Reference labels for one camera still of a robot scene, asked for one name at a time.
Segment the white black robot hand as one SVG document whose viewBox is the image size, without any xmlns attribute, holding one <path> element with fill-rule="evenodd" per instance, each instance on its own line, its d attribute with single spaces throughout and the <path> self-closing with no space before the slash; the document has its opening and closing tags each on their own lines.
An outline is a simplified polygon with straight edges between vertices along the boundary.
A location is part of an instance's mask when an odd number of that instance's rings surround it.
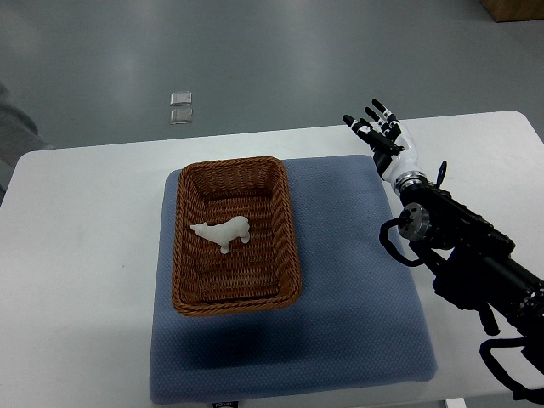
<svg viewBox="0 0 544 408">
<path fill-rule="evenodd" d="M 364 117 L 357 120 L 343 115 L 343 121 L 370 147 L 380 178 L 393 183 L 402 173 L 418 169 L 417 150 L 408 128 L 396 115 L 377 99 L 371 103 L 373 108 L 367 106 L 365 113 L 376 127 Z"/>
</svg>

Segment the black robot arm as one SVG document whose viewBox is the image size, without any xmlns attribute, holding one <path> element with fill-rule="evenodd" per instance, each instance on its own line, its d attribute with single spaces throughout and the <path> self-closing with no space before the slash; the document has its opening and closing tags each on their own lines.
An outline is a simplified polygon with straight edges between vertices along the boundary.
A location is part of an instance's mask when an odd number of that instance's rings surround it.
<svg viewBox="0 0 544 408">
<path fill-rule="evenodd" d="M 393 179 L 404 208 L 381 226 L 379 241 L 401 264 L 426 266 L 437 295 L 479 314 L 489 335 L 479 347 L 482 361 L 514 400 L 541 404 L 542 389 L 511 378 L 493 352 L 519 349 L 543 369 L 543 281 L 512 259 L 509 237 L 441 189 L 446 168 L 443 163 L 436 183 L 416 170 Z"/>
</svg>

